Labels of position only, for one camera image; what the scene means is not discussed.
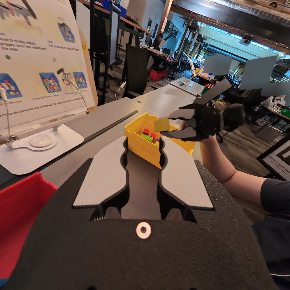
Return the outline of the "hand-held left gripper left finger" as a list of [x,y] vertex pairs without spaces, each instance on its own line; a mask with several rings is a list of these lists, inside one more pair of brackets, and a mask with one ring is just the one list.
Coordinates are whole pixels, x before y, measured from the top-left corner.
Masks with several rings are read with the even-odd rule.
[[92,208],[96,216],[121,215],[130,197],[128,150],[128,138],[121,136],[94,156],[73,209]]

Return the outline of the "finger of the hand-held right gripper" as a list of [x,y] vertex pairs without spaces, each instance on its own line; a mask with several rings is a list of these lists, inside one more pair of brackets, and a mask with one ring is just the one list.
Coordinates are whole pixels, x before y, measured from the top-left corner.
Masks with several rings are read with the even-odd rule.
[[168,138],[180,140],[191,140],[192,138],[196,137],[196,132],[192,127],[186,127],[181,130],[176,129],[173,131],[161,131],[160,134]]
[[190,120],[194,117],[195,109],[178,109],[171,114],[169,114],[166,118],[172,120]]

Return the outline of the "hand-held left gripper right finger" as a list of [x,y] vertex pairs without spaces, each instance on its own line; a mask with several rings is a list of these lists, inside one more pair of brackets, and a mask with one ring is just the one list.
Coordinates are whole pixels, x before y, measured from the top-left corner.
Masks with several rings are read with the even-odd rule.
[[168,137],[160,138],[159,151],[157,201],[161,217],[166,218],[173,208],[180,210],[182,218],[190,218],[190,210],[213,211],[192,156]]

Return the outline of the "yellow plastic bin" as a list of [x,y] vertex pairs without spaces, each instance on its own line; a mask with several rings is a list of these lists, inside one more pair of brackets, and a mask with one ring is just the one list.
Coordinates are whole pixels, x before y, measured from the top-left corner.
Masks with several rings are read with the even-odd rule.
[[125,136],[128,137],[129,150],[161,169],[159,147],[140,136],[144,129],[148,129],[150,134],[161,137],[159,132],[154,132],[154,121],[157,119],[158,117],[149,115],[148,112],[142,114],[125,126]]

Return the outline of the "red plastic bin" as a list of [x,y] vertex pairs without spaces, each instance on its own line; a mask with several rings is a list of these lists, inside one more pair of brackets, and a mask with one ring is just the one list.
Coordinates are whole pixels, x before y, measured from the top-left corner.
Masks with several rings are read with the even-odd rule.
[[40,172],[0,192],[0,286],[12,274],[33,223],[58,190]]

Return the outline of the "person's right forearm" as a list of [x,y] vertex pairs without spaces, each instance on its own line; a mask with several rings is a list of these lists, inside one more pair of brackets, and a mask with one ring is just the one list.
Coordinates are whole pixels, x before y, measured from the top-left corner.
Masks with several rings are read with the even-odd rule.
[[200,143],[203,165],[234,197],[262,208],[260,192],[266,178],[235,169],[223,154],[215,136]]

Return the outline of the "dark display board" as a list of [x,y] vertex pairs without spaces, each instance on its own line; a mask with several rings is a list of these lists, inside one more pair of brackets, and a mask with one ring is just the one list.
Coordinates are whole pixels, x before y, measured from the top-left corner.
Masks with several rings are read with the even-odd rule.
[[215,99],[216,96],[220,95],[221,93],[223,93],[224,91],[229,89],[231,86],[232,85],[230,84],[230,82],[227,79],[223,79],[221,82],[219,82],[214,87],[209,89],[207,92],[202,94],[200,97],[197,97],[194,100],[194,104],[205,105],[208,102],[210,102],[213,99]]

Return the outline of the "black office chair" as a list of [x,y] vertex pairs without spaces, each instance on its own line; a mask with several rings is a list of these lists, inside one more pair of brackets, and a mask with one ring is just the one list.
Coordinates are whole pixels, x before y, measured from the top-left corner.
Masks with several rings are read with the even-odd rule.
[[232,132],[248,122],[248,117],[254,107],[267,99],[262,94],[262,88],[253,90],[227,89],[223,93],[225,102],[230,103],[230,107],[221,112],[222,120],[217,136],[223,142],[224,136],[220,135],[222,130]]
[[143,95],[147,86],[148,50],[126,45],[126,85],[122,98]]

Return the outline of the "tilted white board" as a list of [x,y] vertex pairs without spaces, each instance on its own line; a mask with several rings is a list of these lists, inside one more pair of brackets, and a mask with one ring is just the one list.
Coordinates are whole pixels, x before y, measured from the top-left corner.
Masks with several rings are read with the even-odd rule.
[[186,82],[183,82],[183,84],[189,86],[189,87],[192,87],[192,84],[190,84],[191,80],[193,78],[195,78],[197,76],[196,72],[195,72],[195,69],[194,69],[194,64],[193,64],[193,61],[191,60],[191,58],[184,52],[182,52],[189,60],[190,62],[190,68],[191,68],[191,73],[192,73],[192,76],[190,79],[188,79]]

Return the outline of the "white paper holder bar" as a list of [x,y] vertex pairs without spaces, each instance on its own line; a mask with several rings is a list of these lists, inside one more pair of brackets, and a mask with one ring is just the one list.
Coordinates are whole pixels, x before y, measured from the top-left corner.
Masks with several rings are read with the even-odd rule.
[[32,127],[28,128],[24,131],[15,133],[15,134],[7,133],[4,135],[1,135],[0,144],[2,145],[2,144],[9,143],[9,142],[21,140],[25,137],[29,137],[31,135],[34,135],[36,133],[40,133],[40,132],[45,131],[45,130],[50,129],[50,128],[58,128],[60,125],[66,123],[68,121],[73,121],[77,118],[84,117],[87,114],[89,114],[88,110],[85,110],[85,111],[83,111],[81,113],[77,113],[77,114],[64,115],[64,116],[60,116],[60,117],[55,118],[55,119],[44,121],[44,122],[39,123],[39,124],[35,124]]

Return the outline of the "framed marker sign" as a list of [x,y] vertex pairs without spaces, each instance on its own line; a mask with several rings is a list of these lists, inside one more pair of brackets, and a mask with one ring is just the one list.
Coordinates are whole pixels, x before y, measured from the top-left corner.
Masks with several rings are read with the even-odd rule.
[[280,180],[290,181],[290,134],[283,137],[256,159],[270,171],[270,175]]

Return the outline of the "dark flat pad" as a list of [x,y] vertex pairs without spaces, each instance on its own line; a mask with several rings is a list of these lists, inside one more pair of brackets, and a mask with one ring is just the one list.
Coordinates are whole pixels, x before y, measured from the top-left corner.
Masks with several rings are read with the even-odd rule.
[[13,184],[15,177],[16,176],[14,174],[0,165],[0,190],[5,189],[6,187]]

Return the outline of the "wooden top desk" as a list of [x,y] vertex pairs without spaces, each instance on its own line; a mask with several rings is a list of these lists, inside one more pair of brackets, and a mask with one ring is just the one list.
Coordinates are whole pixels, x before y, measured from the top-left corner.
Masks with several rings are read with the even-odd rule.
[[[107,18],[109,19],[110,17],[110,11],[104,9],[103,7],[99,6],[99,5],[95,5],[95,15],[99,15],[101,17]],[[120,23],[119,24],[119,28],[124,30],[124,31],[128,31],[129,33],[132,34],[138,34],[138,33],[149,33],[146,29],[144,29],[143,27],[141,27],[138,24],[133,23],[132,21],[120,17]]]

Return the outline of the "printed instruction sheet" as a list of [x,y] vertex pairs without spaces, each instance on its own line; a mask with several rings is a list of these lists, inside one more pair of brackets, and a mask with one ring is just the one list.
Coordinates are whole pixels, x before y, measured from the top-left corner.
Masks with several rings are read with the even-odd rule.
[[1,1],[1,134],[96,106],[69,1]]

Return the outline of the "clear stand bracket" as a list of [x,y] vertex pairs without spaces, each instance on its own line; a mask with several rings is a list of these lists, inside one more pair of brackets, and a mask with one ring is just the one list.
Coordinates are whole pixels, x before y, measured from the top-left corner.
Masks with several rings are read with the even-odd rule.
[[32,151],[45,151],[52,149],[57,145],[56,134],[58,128],[50,128],[40,133],[25,137],[23,139],[9,142],[6,145],[11,149],[26,148]]

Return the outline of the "black metal frame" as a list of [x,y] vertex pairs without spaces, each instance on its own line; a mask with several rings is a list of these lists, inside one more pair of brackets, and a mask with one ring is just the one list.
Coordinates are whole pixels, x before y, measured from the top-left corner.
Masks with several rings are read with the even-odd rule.
[[110,3],[108,32],[103,18],[95,15],[95,1],[90,1],[90,60],[98,95],[98,105],[105,103],[108,69],[117,62],[119,21],[121,10],[113,1]]

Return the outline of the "silver ventilation duct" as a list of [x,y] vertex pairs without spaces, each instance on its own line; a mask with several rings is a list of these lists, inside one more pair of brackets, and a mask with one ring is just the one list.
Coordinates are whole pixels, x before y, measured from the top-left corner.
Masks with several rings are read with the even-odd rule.
[[284,27],[290,27],[289,1],[281,4],[279,1],[209,0],[206,3],[223,5]]

